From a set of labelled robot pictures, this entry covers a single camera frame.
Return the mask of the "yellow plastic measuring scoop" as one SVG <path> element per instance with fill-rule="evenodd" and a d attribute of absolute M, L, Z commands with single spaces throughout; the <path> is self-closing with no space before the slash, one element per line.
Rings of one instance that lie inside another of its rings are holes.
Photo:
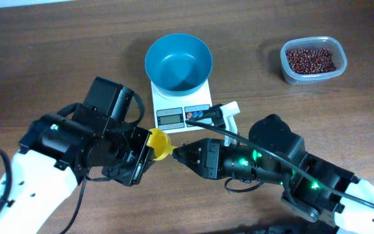
<path fill-rule="evenodd" d="M 174 149 L 177 148 L 172 145 L 170 137 L 161 129 L 153 128 L 149 131 L 151 134 L 147 140 L 147 146 L 154 150 L 152 160 L 161 161 L 171 155 Z"/>

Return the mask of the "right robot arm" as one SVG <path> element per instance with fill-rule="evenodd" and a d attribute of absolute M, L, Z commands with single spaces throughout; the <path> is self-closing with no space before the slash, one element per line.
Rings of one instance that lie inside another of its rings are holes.
<path fill-rule="evenodd" d="M 219 127 L 209 130 L 234 141 L 204 138 L 175 148 L 172 156 L 204 179 L 255 182 L 246 192 L 281 186 L 282 203 L 317 223 L 320 232 L 374 233 L 374 186 L 307 152 L 304 139 L 276 114 L 257 121 L 247 138 Z"/>

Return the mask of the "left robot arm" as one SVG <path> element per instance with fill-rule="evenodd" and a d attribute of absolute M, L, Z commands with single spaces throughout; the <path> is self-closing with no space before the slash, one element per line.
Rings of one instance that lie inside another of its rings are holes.
<path fill-rule="evenodd" d="M 137 185 L 152 163 L 150 132 L 126 122 L 130 88 L 94 79 L 82 103 L 73 103 L 33 121 L 12 157 L 0 150 L 0 233 L 36 233 L 94 167 L 102 181 Z"/>

